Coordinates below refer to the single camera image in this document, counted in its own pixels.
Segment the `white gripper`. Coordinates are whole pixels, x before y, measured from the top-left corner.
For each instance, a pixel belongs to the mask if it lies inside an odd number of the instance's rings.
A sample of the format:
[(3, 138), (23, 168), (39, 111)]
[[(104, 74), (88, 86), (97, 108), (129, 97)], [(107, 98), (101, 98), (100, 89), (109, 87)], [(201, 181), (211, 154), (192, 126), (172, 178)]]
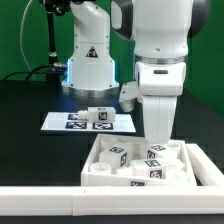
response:
[(166, 144), (171, 137), (177, 97), (183, 92), (186, 63), (137, 62), (135, 76), (142, 103), (145, 138), (150, 144)]

